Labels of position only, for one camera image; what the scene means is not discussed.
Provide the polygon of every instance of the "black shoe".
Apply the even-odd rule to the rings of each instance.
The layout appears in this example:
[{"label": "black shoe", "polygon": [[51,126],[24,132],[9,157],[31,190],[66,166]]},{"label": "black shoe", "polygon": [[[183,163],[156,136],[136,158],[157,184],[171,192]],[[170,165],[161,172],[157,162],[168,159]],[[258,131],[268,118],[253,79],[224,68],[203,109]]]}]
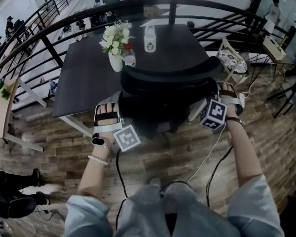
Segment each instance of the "black shoe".
[{"label": "black shoe", "polygon": [[33,169],[33,186],[39,187],[40,186],[40,172],[38,168]]},{"label": "black shoe", "polygon": [[41,196],[39,205],[50,205],[49,198],[43,192],[36,192],[36,194]]}]

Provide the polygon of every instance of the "white vase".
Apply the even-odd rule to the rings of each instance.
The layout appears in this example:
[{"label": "white vase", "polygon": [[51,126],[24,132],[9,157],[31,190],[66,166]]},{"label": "white vase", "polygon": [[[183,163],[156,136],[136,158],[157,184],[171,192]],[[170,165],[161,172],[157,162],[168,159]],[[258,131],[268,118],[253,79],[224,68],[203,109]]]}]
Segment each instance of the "white vase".
[{"label": "white vase", "polygon": [[112,55],[111,53],[109,53],[109,59],[110,59],[111,66],[114,69],[114,71],[120,72],[123,68],[122,58],[120,56]]}]

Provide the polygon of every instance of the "pearl bracelet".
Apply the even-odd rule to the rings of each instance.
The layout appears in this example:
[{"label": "pearl bracelet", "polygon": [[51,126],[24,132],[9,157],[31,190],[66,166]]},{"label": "pearl bracelet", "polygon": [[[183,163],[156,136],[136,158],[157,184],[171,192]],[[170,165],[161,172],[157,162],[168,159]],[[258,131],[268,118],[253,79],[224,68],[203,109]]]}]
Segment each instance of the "pearl bracelet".
[{"label": "pearl bracelet", "polygon": [[103,165],[107,166],[108,165],[108,162],[105,161],[105,160],[102,160],[101,158],[98,158],[96,156],[88,156],[90,160],[95,160],[99,163],[102,163]]}]

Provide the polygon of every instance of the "white bottle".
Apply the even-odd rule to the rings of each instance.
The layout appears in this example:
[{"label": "white bottle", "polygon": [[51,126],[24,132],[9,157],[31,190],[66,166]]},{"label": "white bottle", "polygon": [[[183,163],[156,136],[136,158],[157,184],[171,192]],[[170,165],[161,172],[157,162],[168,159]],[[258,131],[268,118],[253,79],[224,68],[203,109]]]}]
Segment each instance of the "white bottle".
[{"label": "white bottle", "polygon": [[145,29],[145,36],[144,36],[145,51],[147,53],[155,52],[156,44],[157,44],[157,39],[156,39],[154,26],[147,26]]}]

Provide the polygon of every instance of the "shirt sleeve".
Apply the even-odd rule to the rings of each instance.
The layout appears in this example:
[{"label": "shirt sleeve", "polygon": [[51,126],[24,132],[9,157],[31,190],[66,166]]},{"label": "shirt sleeve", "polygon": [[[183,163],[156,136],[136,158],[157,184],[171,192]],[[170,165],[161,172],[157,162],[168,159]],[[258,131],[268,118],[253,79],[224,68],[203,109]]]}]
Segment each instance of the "shirt sleeve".
[{"label": "shirt sleeve", "polygon": [[245,237],[284,237],[277,208],[264,175],[240,187],[231,197],[227,217]]},{"label": "shirt sleeve", "polygon": [[110,209],[98,199],[71,196],[67,208],[64,237],[113,236],[113,229],[107,218]]}]

